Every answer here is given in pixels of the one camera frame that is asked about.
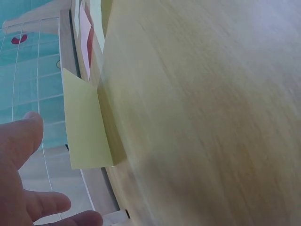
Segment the finger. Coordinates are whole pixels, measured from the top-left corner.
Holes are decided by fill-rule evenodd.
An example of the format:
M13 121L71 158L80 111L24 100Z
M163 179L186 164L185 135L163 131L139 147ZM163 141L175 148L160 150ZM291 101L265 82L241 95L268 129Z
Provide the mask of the finger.
M26 208L32 221L40 218L62 213L70 209L70 199L58 192L32 192L24 190Z
M95 211L86 211L44 226L102 226L103 218Z
M38 149L43 138L43 120L29 112L23 120L0 125L0 153L19 169Z

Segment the wooden surface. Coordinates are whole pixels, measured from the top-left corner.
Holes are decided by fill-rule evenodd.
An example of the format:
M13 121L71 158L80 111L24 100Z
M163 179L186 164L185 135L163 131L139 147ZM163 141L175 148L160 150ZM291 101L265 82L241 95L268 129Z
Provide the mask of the wooden surface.
M296 0L114 1L98 88L133 223L300 225L300 21Z

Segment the hand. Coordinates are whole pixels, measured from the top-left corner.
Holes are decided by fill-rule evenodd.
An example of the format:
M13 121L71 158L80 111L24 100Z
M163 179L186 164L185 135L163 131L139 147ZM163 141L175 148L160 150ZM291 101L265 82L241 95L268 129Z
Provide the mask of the hand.
M24 120L0 125L0 225L32 226L36 220L70 209L67 196L56 192L23 189L18 169L38 149L43 120L30 112ZM86 211L48 226L101 226L99 213Z

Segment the pink sticky note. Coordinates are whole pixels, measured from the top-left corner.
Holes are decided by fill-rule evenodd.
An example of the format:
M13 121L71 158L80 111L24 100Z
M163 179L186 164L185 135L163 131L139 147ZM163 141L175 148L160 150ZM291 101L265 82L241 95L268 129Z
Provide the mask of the pink sticky note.
M88 42L89 33L90 33L92 25L89 22L89 19L86 15L85 9L82 6L82 4L80 5L80 10L79 10L79 24L80 24L80 31L81 31L80 48L81 48L81 52L83 55L88 79L90 80L90 64L89 64L87 42Z

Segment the sticky note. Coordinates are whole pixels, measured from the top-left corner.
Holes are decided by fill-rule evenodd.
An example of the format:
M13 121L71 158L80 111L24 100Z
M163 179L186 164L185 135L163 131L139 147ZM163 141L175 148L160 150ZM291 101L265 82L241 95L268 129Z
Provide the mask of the sticky note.
M72 169L113 166L97 90L63 68L63 92Z

